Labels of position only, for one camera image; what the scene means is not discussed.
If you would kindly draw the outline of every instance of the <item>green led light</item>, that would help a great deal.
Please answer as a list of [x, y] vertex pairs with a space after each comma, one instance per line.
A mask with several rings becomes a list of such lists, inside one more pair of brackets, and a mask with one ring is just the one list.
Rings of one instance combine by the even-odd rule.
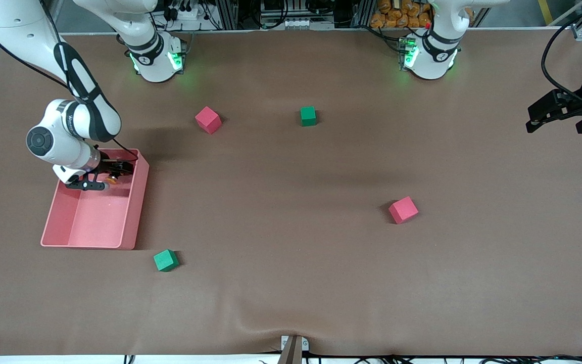
[[414, 65], [414, 60], [416, 60], [417, 55], [419, 55], [419, 47], [414, 46], [413, 50], [406, 55], [406, 67], [412, 67]]
[[136, 65], [136, 59], [134, 59], [134, 55], [130, 53], [129, 57], [131, 58], [132, 63], [134, 63], [134, 69], [136, 70], [136, 72], [138, 72], [138, 65]]
[[455, 56], [457, 55], [457, 49], [455, 49], [453, 55], [451, 56], [451, 62], [448, 64], [448, 68], [453, 66], [453, 63], [455, 62]]
[[172, 67], [174, 67], [174, 69], [181, 69], [182, 64], [180, 55], [168, 52], [168, 58], [170, 59], [170, 63], [172, 64]]

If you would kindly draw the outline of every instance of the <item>green cube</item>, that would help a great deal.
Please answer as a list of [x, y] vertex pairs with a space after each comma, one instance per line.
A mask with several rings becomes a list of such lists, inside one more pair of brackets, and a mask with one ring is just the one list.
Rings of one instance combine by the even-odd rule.
[[313, 106], [305, 106], [300, 109], [300, 119], [302, 120], [302, 126], [314, 126], [316, 125], [316, 109]]
[[178, 259], [170, 249], [166, 249], [154, 256], [154, 263], [157, 264], [157, 269], [161, 272], [169, 272], [178, 267]]

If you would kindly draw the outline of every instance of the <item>foam block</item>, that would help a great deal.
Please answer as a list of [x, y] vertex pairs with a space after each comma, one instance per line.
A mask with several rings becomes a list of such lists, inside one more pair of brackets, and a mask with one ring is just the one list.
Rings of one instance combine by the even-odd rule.
[[178, 267], [178, 259], [173, 251], [166, 249], [154, 256], [154, 263], [161, 272], [169, 272]]
[[307, 106], [300, 109], [300, 120], [302, 126], [316, 125], [316, 109], [313, 106]]
[[390, 213], [397, 223], [403, 223], [408, 219], [411, 219], [414, 215], [418, 214], [418, 212], [419, 210], [414, 206], [414, 202], [410, 196], [402, 198], [390, 206]]
[[221, 126], [219, 115], [217, 115], [215, 111], [212, 111], [211, 108], [208, 108], [208, 106], [201, 110], [201, 112], [196, 115], [195, 119], [201, 129], [205, 130], [208, 134], [214, 133]]

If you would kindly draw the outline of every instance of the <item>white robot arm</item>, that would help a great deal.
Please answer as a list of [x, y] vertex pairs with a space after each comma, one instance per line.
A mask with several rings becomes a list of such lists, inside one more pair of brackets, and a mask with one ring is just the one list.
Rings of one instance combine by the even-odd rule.
[[26, 65], [57, 76], [76, 99], [55, 100], [46, 107], [44, 118], [26, 136], [32, 154], [54, 164], [58, 178], [71, 188], [104, 188], [102, 184], [79, 184], [90, 172], [131, 173], [131, 166], [115, 164], [84, 142], [111, 141], [120, 132], [120, 117], [37, 0], [0, 0], [0, 47]]
[[429, 29], [408, 35], [413, 50], [405, 57], [404, 67], [425, 80], [443, 76], [457, 55], [457, 45], [466, 33], [469, 18], [466, 7], [492, 7], [509, 0], [430, 0], [434, 18]]
[[130, 51], [134, 68], [150, 82], [167, 81], [182, 72], [185, 43], [157, 32], [150, 16], [158, 0], [74, 0], [118, 32]]

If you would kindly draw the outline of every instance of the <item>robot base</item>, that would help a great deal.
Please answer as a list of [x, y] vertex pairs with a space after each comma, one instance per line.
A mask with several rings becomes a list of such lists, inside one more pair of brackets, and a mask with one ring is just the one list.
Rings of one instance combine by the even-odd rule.
[[407, 69], [414, 73], [415, 76], [424, 80], [436, 80], [444, 76], [446, 71], [453, 67], [453, 61], [457, 55], [455, 51], [444, 62], [436, 62], [432, 56], [424, 50], [423, 39], [414, 34], [410, 34], [401, 39], [400, 46], [406, 49], [404, 55], [399, 55], [401, 69]]
[[187, 43], [168, 32], [159, 32], [163, 37], [163, 51], [154, 59], [151, 65], [144, 65], [134, 59], [134, 69], [136, 74], [140, 74], [147, 81], [159, 83], [165, 82], [175, 74], [183, 74], [185, 67], [185, 56], [187, 54]]

